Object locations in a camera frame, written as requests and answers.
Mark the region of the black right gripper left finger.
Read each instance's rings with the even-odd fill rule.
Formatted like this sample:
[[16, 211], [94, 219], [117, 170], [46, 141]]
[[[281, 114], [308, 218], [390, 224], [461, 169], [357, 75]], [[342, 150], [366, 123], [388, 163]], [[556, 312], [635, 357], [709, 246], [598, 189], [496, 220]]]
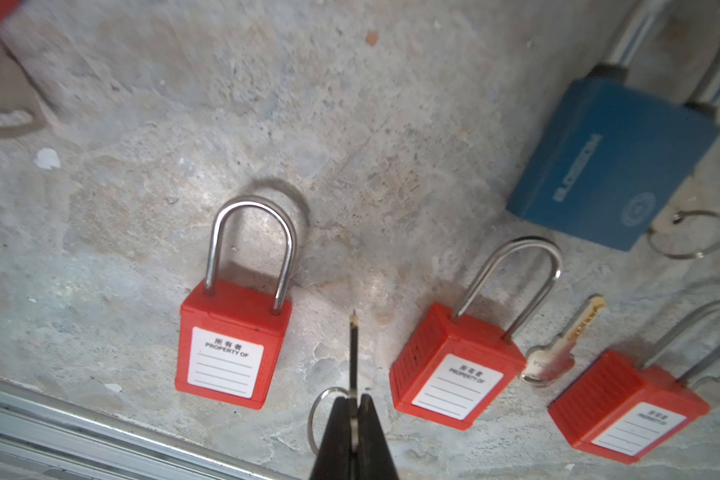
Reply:
[[350, 400], [334, 400], [310, 479], [349, 480], [353, 478]]

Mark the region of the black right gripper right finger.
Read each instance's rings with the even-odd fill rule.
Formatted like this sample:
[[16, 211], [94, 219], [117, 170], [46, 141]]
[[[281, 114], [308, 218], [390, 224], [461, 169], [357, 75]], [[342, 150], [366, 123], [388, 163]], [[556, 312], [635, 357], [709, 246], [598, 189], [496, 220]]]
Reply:
[[369, 394], [361, 396], [357, 429], [356, 478], [360, 480], [398, 480], [397, 469], [373, 399]]

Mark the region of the red padlock with label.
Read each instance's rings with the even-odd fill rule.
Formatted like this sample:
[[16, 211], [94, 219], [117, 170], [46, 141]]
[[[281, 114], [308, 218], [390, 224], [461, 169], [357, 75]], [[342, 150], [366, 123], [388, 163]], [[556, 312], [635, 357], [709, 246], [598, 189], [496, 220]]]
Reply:
[[[550, 258], [545, 283], [508, 330], [467, 314], [477, 294], [511, 254], [538, 249]], [[471, 282], [455, 308], [433, 303], [389, 372], [393, 406], [399, 412], [466, 431], [520, 375], [526, 357], [513, 341], [545, 303], [560, 279], [560, 248], [543, 237], [527, 236], [498, 248]]]

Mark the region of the blue padlock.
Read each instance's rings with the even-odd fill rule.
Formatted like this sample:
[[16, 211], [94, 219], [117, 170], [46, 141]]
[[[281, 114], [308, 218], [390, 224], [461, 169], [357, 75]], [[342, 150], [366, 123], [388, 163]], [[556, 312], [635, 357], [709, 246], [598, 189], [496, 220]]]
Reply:
[[573, 81], [511, 193], [513, 215], [629, 251], [720, 135], [720, 43], [682, 104], [630, 88], [629, 67], [665, 1], [638, 1], [604, 57]]

